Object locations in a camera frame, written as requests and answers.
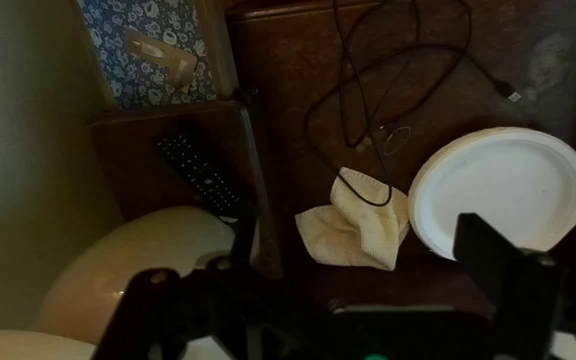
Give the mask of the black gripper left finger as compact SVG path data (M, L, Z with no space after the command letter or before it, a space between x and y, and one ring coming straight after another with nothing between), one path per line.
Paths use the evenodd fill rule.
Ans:
M203 282L203 270L181 276L150 268L132 276L93 360L182 360L188 321L181 305Z

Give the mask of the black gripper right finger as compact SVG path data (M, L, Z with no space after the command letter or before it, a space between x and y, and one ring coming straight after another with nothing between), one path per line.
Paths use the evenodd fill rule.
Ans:
M524 254L478 214L461 214L454 257L497 305L497 360L549 360L561 317L562 270Z

